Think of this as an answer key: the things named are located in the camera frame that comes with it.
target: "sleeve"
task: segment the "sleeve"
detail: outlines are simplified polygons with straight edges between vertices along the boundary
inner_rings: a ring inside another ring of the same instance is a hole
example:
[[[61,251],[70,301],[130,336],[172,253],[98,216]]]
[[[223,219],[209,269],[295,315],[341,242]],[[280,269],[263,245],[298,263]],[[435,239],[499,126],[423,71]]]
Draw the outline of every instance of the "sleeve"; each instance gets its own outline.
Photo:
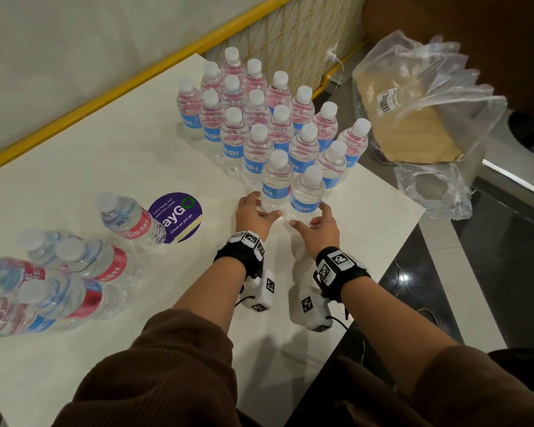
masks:
[[[534,427],[534,393],[484,352],[466,346],[439,354],[411,400],[436,427]]]
[[[217,325],[165,310],[87,374],[53,425],[239,425],[232,347]]]

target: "white wall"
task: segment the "white wall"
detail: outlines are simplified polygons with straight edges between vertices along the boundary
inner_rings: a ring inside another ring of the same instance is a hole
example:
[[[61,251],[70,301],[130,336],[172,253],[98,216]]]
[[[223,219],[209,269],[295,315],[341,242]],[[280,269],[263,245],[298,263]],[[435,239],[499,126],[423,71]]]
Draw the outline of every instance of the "white wall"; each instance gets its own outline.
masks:
[[[0,0],[0,150],[265,0]]]

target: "purple sticker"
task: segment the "purple sticker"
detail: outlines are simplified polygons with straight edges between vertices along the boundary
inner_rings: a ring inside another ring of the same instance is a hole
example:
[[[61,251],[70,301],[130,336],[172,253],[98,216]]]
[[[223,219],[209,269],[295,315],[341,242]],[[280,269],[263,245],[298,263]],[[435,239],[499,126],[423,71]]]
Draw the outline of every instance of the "purple sticker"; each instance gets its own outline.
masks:
[[[150,206],[149,213],[166,228],[166,244],[181,243],[194,235],[203,214],[200,203],[193,196],[179,192],[158,198]]]

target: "white bottle cap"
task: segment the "white bottle cap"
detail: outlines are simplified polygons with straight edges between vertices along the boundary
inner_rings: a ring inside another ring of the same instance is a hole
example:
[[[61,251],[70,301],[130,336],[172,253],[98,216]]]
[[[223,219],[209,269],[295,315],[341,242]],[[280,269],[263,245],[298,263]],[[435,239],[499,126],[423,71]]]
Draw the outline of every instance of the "white bottle cap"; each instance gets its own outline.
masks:
[[[16,246],[19,249],[32,251],[38,249],[45,243],[46,233],[43,229],[28,228],[18,233],[16,236]]]
[[[303,178],[309,186],[314,186],[322,181],[322,169],[316,165],[309,166],[306,168]]]
[[[352,133],[354,133],[354,136],[361,138],[366,136],[368,132],[370,132],[371,128],[372,123],[370,121],[366,120],[365,118],[358,118],[352,127]]]
[[[334,120],[338,112],[338,105],[334,102],[324,102],[320,108],[320,115],[325,120]]]
[[[318,128],[313,123],[306,123],[301,129],[301,139],[305,142],[313,142],[318,135]]]
[[[217,63],[213,61],[206,61],[204,63],[204,76],[207,78],[214,78],[217,74],[220,73],[220,68],[217,66]]]
[[[263,142],[267,139],[267,128],[263,124],[254,124],[251,127],[251,138],[255,142]]]
[[[276,71],[273,75],[273,86],[286,90],[289,87],[289,74],[286,71]]]
[[[194,81],[190,76],[180,76],[178,78],[178,89],[181,93],[189,93],[194,89]]]
[[[333,155],[334,157],[336,157],[337,159],[344,157],[346,155],[347,149],[348,149],[348,145],[342,141],[334,141],[333,143],[330,144],[330,147],[328,147],[329,153]]]
[[[289,121],[290,115],[291,111],[289,110],[289,107],[285,105],[278,105],[275,107],[275,111],[273,111],[273,118],[279,124],[284,124]]]
[[[261,60],[258,60],[257,58],[251,58],[251,60],[247,62],[247,71],[249,74],[258,75],[261,73],[262,68]]]
[[[83,257],[86,250],[87,246],[83,240],[78,240],[77,238],[61,240],[55,247],[57,257],[68,262],[78,261]]]
[[[24,304],[41,304],[47,301],[50,296],[50,288],[48,281],[43,280],[28,280],[18,289],[18,301]]]
[[[271,154],[269,161],[275,169],[281,169],[289,162],[289,155],[285,150],[275,150]]]
[[[241,124],[241,121],[243,120],[243,114],[241,113],[241,109],[238,107],[229,107],[227,111],[225,111],[225,122],[226,124],[230,126],[235,126]]]
[[[119,198],[111,192],[101,192],[93,201],[93,205],[102,213],[108,213],[117,207]]]
[[[225,77],[224,85],[227,92],[235,93],[239,90],[239,78],[234,74],[230,74]]]
[[[313,89],[306,85],[299,86],[297,100],[303,105],[307,105],[313,99]]]
[[[232,66],[239,66],[239,49],[229,47],[225,49],[225,60]]]
[[[251,90],[249,92],[249,103],[259,106],[265,103],[265,94],[261,90]]]
[[[205,107],[215,107],[220,102],[220,97],[215,90],[206,90],[201,95]]]

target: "plastic bottle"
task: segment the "plastic bottle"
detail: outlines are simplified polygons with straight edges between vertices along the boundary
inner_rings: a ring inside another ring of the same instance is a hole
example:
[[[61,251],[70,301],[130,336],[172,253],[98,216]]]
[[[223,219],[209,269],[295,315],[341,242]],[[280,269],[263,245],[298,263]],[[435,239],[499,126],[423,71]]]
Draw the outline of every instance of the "plastic bottle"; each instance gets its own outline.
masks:
[[[225,49],[225,63],[221,67],[221,75],[226,78],[234,74],[242,79],[245,76],[245,66],[239,59],[239,49],[229,47]]]
[[[267,128],[263,124],[255,124],[243,145],[244,173],[249,186],[254,187],[254,190],[255,187],[259,190],[263,166],[271,158],[273,150],[273,143],[267,136]]]
[[[68,230],[43,230],[36,228],[24,229],[16,236],[19,249],[28,252],[28,258],[34,264],[50,270],[68,272],[69,268],[63,259],[55,254],[55,246],[61,240],[79,238]]]
[[[265,90],[265,102],[271,113],[279,105],[291,107],[293,98],[289,90],[289,75],[285,71],[276,71],[273,75],[273,83]]]
[[[235,75],[229,75],[224,80],[224,94],[221,96],[221,104],[224,109],[238,107],[244,110],[247,106],[247,97],[241,88],[240,80]]]
[[[178,97],[176,99],[178,111],[182,116],[188,135],[192,139],[200,139],[202,135],[200,123],[201,94],[194,87],[192,78],[181,76],[178,78]]]
[[[261,205],[267,212],[281,209],[291,193],[293,167],[289,164],[289,156],[284,150],[275,150],[269,162],[261,172],[262,195]]]
[[[166,229],[132,197],[101,192],[93,202],[101,213],[105,228],[143,247],[155,248],[164,243]]]
[[[45,279],[45,269],[28,261],[0,257],[0,297],[13,293],[26,280]]]
[[[76,275],[59,274],[46,281],[25,282],[18,299],[45,319],[111,319],[125,307],[126,293]]]
[[[56,254],[67,262],[69,271],[82,278],[123,288],[141,279],[133,256],[101,240],[63,240],[57,244]]]
[[[325,195],[325,183],[318,166],[310,166],[305,173],[295,178],[291,185],[287,220],[299,220],[310,225],[314,212]]]
[[[336,113],[338,106],[333,102],[325,102],[320,108],[320,112],[313,118],[313,123],[318,128],[318,144],[320,145],[320,152],[323,152],[336,137],[338,133],[338,121],[336,120]]]
[[[261,90],[252,90],[249,93],[249,103],[243,111],[243,119],[249,126],[263,124],[266,126],[271,119],[271,111],[265,105],[265,95]]]
[[[295,173],[303,173],[314,164],[318,156],[317,127],[308,123],[289,145],[289,162]]]
[[[289,108],[279,105],[275,108],[273,116],[267,124],[268,136],[276,150],[289,151],[295,128],[289,118]]]
[[[203,152],[213,162],[220,164],[224,155],[221,150],[220,130],[225,122],[225,110],[215,90],[206,90],[202,98],[204,104],[201,107],[200,122],[206,139],[202,146]]]
[[[249,95],[252,90],[265,92],[267,79],[263,76],[261,60],[251,58],[247,62],[247,74],[243,76],[241,85],[246,95]]]
[[[314,117],[314,105],[312,102],[313,90],[306,85],[299,86],[297,96],[291,103],[291,121],[295,127],[295,135],[298,135],[306,123],[310,123]]]
[[[9,297],[0,297],[0,337],[42,332],[51,329],[56,323],[58,321],[54,319],[45,319],[38,315],[28,304],[15,302]]]
[[[225,172],[230,177],[239,178],[243,166],[243,144],[250,135],[239,108],[230,107],[225,112],[225,123],[220,134]]]
[[[200,91],[204,94],[207,90],[214,90],[218,95],[224,92],[224,78],[220,68],[213,61],[204,63],[204,76],[201,79]]]
[[[351,168],[360,159],[368,148],[368,133],[372,123],[365,118],[358,118],[352,128],[344,130],[338,136],[338,140],[348,146],[346,151],[346,167]]]
[[[325,182],[326,194],[338,184],[344,171],[346,171],[346,144],[334,141],[325,152],[317,157],[316,165],[322,170],[322,180]]]

